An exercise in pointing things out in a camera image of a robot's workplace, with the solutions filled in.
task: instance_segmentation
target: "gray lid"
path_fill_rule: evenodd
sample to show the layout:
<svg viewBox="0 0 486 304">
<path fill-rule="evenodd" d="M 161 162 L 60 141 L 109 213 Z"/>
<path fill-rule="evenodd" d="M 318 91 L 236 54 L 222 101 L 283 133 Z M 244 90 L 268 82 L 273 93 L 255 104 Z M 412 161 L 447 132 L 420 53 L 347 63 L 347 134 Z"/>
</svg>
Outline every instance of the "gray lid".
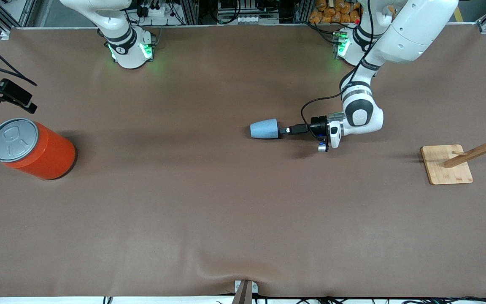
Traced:
<svg viewBox="0 0 486 304">
<path fill-rule="evenodd" d="M 37 144 L 39 130 L 29 119 L 11 119 L 0 125 L 0 162 L 19 161 Z"/>
</svg>

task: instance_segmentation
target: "red-orange can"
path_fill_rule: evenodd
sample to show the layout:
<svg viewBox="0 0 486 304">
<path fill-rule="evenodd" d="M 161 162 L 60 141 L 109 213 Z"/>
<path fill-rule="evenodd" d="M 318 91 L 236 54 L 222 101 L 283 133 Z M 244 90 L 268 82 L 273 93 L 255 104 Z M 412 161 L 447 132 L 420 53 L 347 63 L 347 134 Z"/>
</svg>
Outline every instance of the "red-orange can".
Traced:
<svg viewBox="0 0 486 304">
<path fill-rule="evenodd" d="M 73 166 L 76 150 L 67 138 L 29 119 L 0 125 L 0 162 L 40 179 L 57 179 Z"/>
</svg>

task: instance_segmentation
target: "wooden base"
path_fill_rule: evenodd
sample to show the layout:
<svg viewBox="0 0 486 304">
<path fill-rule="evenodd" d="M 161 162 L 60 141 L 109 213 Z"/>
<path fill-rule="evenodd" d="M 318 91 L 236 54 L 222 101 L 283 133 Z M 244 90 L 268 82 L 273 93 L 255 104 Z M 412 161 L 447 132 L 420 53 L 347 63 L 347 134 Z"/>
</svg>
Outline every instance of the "wooden base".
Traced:
<svg viewBox="0 0 486 304">
<path fill-rule="evenodd" d="M 421 148 L 429 182 L 432 185 L 465 184 L 474 181 L 467 162 L 453 168 L 444 168 L 443 163 L 456 156 L 451 153 L 453 151 L 464 152 L 459 144 L 424 146 Z"/>
</svg>

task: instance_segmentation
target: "table surface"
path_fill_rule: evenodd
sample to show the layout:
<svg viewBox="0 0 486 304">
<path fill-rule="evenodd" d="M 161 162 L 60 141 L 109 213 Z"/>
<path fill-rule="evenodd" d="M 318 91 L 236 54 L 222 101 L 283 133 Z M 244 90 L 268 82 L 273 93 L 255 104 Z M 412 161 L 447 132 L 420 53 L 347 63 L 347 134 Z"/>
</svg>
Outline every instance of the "table surface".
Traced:
<svg viewBox="0 0 486 304">
<path fill-rule="evenodd" d="M 27 117 L 78 161 L 41 181 L 0 164 L 0 296 L 486 296 L 486 156 L 474 183 L 428 183 L 420 148 L 486 142 L 486 35 L 448 25 L 373 80 L 381 131 L 316 152 L 300 122 L 349 66 L 307 27 L 165 29 L 126 71 L 93 30 L 13 30 L 0 52 L 38 82 Z M 341 109 L 315 103 L 307 116 Z"/>
</svg>

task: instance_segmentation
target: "wooden mug tree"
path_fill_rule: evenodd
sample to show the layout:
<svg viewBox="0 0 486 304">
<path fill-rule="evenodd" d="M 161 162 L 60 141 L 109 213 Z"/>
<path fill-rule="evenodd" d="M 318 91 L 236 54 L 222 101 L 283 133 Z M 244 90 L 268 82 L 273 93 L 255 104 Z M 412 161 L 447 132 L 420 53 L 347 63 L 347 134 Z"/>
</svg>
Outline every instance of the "wooden mug tree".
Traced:
<svg viewBox="0 0 486 304">
<path fill-rule="evenodd" d="M 467 161 L 486 154 L 486 143 L 467 152 L 459 144 L 424 146 L 421 154 L 432 185 L 471 183 L 474 179 Z"/>
</svg>

